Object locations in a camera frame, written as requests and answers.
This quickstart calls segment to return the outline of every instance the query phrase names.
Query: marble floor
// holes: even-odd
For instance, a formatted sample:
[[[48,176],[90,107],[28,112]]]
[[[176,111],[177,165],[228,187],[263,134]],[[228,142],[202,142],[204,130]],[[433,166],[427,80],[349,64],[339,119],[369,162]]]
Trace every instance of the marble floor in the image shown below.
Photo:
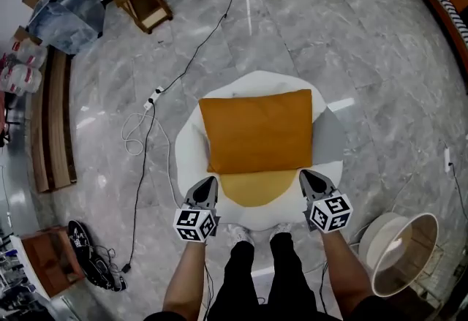
[[[96,243],[116,250],[119,267],[131,250],[143,162],[143,156],[125,151],[122,124],[142,110],[152,90],[167,86],[184,69],[228,1],[167,0],[174,19],[152,35],[109,4],[103,37],[73,60],[70,120],[78,183],[43,199],[50,204],[40,214],[47,218],[52,211],[64,224],[85,222]],[[354,99],[337,112],[347,135],[339,188],[355,208],[344,234],[354,241],[355,233],[383,211],[434,213],[438,243],[447,252],[439,272],[448,274],[429,285],[438,296],[447,295],[454,257],[466,241],[466,221],[442,156],[446,142],[467,190],[468,101],[454,56],[426,5],[421,0],[235,0],[188,73],[158,100],[156,117],[170,142],[199,98],[256,69],[303,78],[327,103]],[[147,121],[137,139],[143,139]],[[172,150],[170,176],[181,200]],[[154,127],[137,204],[135,256],[125,275],[129,289],[115,293],[89,285],[115,320],[142,320],[160,310],[184,247],[172,229],[166,156],[164,135]],[[320,237],[305,225],[292,234],[306,278],[317,290],[321,270],[316,268],[324,260]],[[268,232],[255,234],[254,269],[272,263],[267,237]],[[216,291],[229,257],[227,241],[222,228],[208,245]],[[325,304],[337,314],[328,286]]]

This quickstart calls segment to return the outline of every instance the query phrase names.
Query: white sneaker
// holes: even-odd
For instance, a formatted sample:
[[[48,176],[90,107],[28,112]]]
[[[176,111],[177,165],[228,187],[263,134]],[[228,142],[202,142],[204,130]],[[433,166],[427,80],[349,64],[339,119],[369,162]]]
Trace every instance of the white sneaker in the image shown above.
[[[238,224],[229,224],[227,226],[227,231],[231,234],[231,244],[233,247],[242,241],[249,242],[251,245],[255,246],[254,240],[250,236],[250,231],[245,227]]]
[[[276,234],[290,233],[292,227],[293,224],[277,224],[277,226],[273,228],[273,231],[270,234],[270,241]]]

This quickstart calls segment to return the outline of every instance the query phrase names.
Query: black pants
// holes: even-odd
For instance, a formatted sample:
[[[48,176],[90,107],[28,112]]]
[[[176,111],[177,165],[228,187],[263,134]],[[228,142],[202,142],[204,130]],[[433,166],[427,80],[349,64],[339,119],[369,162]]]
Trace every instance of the black pants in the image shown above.
[[[256,316],[285,319],[292,313],[302,316],[317,311],[314,293],[310,290],[302,263],[294,252],[291,234],[276,234],[270,242],[274,258],[275,277],[267,306],[259,306],[252,280],[254,247],[246,241],[237,243],[224,269],[224,284],[208,313],[208,321],[250,320]]]

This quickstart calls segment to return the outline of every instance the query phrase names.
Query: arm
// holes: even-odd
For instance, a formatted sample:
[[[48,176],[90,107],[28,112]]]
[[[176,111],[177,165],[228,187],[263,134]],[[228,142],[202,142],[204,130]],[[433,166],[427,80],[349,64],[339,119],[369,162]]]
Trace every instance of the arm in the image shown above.
[[[187,243],[166,291],[163,311],[180,314],[187,321],[198,319],[203,297],[205,244]]]
[[[333,294],[344,319],[365,298],[373,295],[366,270],[339,231],[322,234]]]

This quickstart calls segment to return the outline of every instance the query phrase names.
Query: orange sofa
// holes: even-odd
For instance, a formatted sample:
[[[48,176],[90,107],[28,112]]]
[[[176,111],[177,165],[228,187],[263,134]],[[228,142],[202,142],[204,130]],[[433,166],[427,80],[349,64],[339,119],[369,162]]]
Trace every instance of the orange sofa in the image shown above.
[[[456,52],[459,55],[459,63],[460,66],[463,67],[462,76],[465,81],[465,85],[467,86],[468,90],[468,47],[466,44],[466,36],[465,39],[460,34],[459,29],[457,29],[456,25],[453,22],[453,19],[450,17],[450,14],[444,8],[444,6],[440,3],[439,0],[427,0],[430,5],[435,9],[437,12],[440,20],[442,20],[444,27],[448,30],[450,38],[453,40],[453,44],[455,45]],[[457,13],[460,15],[464,10],[468,7],[468,0],[450,0],[452,5],[455,7]]]

